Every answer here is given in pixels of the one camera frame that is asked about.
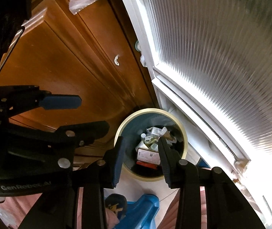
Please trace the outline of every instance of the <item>ribbed translucent panel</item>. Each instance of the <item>ribbed translucent panel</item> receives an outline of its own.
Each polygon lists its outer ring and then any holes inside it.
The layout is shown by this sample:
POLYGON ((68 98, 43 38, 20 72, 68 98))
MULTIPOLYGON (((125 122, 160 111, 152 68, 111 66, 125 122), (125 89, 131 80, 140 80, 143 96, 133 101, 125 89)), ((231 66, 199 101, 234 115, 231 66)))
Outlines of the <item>ribbed translucent panel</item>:
POLYGON ((272 0, 144 0, 160 61, 272 154, 272 0))

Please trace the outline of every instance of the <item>gold rim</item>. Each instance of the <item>gold rim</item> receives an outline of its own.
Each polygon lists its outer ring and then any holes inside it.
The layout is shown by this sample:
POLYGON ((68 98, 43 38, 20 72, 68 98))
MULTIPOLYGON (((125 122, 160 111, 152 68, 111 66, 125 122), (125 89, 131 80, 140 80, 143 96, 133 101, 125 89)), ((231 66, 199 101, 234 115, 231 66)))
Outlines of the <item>gold rim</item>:
MULTIPOLYGON (((183 138, 184 138, 184 150, 183 150, 183 154, 182 154, 182 158, 185 159, 186 155, 187 155, 187 147, 188 147, 188 138, 187 138, 187 134, 186 131, 184 129, 184 126, 182 125, 182 123, 176 118, 174 117, 172 114, 158 109, 158 108, 145 108, 142 110, 139 110, 133 114, 131 114, 129 117, 127 117, 120 125, 120 127, 117 130, 117 133, 115 135, 115 141, 114 141, 114 145, 117 142, 118 137, 121 135, 123 129, 126 127, 126 125, 135 117, 137 117, 138 115, 144 115, 144 114, 148 114, 148 113, 157 113, 157 114, 161 114, 161 115, 165 115, 168 118, 170 118, 172 121, 174 121, 174 123, 181 129, 181 132, 183 134, 183 138)), ((164 176, 160 176, 160 177, 154 177, 154 178, 146 178, 146 177, 142 177, 139 176, 135 173, 133 173, 124 163, 122 165, 122 168, 124 168, 125 170, 127 170, 129 173, 131 173, 131 175, 141 181, 145 181, 145 182, 155 182, 155 181, 159 181, 162 180, 164 178, 164 176)))

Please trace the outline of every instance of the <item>wooden cabinet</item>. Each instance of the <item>wooden cabinet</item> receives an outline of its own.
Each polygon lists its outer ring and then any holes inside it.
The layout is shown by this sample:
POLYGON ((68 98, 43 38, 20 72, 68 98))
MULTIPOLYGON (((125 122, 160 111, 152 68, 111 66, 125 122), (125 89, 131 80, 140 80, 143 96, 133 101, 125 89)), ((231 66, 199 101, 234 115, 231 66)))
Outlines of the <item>wooden cabinet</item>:
POLYGON ((106 120, 109 133, 79 148, 75 162, 94 160, 113 146, 117 128, 132 112, 154 107, 154 97, 108 0, 73 15, 69 0, 32 0, 32 18, 0 73, 1 85, 39 85, 53 94, 74 94, 82 105, 73 110, 38 108, 12 118, 41 130, 66 124, 106 120), (119 66, 114 64, 119 55, 119 66))

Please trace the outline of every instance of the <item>round bin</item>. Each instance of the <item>round bin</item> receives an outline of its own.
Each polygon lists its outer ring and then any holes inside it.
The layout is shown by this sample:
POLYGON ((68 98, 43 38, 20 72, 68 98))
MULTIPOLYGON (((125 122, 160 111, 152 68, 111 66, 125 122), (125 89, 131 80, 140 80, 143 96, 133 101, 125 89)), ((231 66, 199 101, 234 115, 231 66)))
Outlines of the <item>round bin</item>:
POLYGON ((139 110, 127 117, 117 130, 115 143, 118 136, 123 136, 127 143, 124 154, 123 168, 130 174, 142 181, 158 181, 164 175, 161 166, 157 170, 136 164, 137 152, 135 147, 139 144, 142 133, 152 126, 163 128, 164 126, 176 137, 177 143, 173 144, 173 149, 177 150, 181 158, 186 158, 188 139, 181 122, 172 114, 156 108, 139 110))

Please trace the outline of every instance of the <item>blue plastic stool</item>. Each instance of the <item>blue plastic stool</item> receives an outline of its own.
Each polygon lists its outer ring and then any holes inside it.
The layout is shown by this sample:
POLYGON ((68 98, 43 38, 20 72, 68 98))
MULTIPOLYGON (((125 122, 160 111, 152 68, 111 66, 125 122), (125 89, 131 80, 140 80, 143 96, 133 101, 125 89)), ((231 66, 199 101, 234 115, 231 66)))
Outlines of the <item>blue plastic stool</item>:
POLYGON ((125 217, 114 229, 156 229, 155 216, 159 199, 153 194, 143 194, 136 202, 127 202, 125 217))

